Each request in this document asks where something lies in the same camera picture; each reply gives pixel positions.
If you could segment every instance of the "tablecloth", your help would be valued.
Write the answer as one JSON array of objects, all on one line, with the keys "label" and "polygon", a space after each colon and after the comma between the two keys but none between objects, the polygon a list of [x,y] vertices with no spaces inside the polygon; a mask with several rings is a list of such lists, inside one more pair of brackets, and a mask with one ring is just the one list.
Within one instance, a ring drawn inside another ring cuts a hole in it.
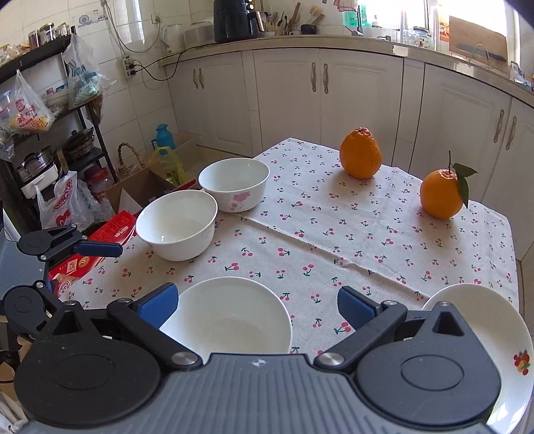
[{"label": "tablecloth", "polygon": [[292,352],[312,358],[352,332],[337,311],[343,285],[420,309],[445,286],[475,283],[518,309],[512,234],[502,215],[470,201],[451,220],[436,220],[421,208],[419,179],[382,166],[360,181],[343,170],[337,151],[293,138],[257,159],[271,170],[265,197],[248,212],[220,212],[203,254],[165,261],[134,236],[120,258],[106,259],[61,298],[101,308],[164,282],[182,293],[212,277],[247,277],[282,300]]}]

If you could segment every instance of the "black air fryer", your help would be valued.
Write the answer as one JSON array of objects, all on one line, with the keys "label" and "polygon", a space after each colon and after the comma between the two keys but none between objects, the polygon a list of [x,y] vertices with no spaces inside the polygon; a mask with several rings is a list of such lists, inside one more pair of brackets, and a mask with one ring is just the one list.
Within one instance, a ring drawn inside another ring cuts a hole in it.
[{"label": "black air fryer", "polygon": [[215,42],[243,41],[259,37],[263,31],[260,14],[254,11],[252,0],[215,0],[213,2]]}]

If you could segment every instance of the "wall socket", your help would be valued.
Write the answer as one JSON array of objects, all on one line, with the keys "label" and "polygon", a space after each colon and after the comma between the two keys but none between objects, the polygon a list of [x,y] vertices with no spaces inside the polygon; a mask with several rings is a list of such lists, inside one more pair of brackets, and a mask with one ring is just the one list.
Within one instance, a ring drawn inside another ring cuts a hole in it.
[{"label": "wall socket", "polygon": [[137,74],[135,70],[134,60],[130,55],[122,55],[122,63],[124,65],[124,71],[126,72],[126,78],[130,79]]}]

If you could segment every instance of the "white kettle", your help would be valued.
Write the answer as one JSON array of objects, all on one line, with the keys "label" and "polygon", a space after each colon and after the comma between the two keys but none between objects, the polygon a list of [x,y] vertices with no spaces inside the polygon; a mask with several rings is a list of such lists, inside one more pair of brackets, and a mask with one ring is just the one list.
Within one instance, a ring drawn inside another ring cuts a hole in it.
[{"label": "white kettle", "polygon": [[179,53],[185,50],[184,28],[182,24],[164,26],[161,29],[160,41],[167,54]]}]

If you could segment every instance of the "wooden cutting board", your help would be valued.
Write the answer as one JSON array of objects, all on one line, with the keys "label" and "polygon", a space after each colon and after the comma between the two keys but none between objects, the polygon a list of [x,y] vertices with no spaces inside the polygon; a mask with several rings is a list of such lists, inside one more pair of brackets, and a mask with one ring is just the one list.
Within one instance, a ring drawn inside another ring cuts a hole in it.
[{"label": "wooden cutting board", "polygon": [[[506,37],[497,32],[492,32],[485,27],[457,17],[450,17],[449,22],[449,50],[469,58],[478,44],[483,44],[492,54],[501,56],[504,60],[498,60],[490,55],[490,63],[493,68],[508,73],[508,46]],[[482,47],[473,56],[473,59],[488,64],[488,58]]]}]

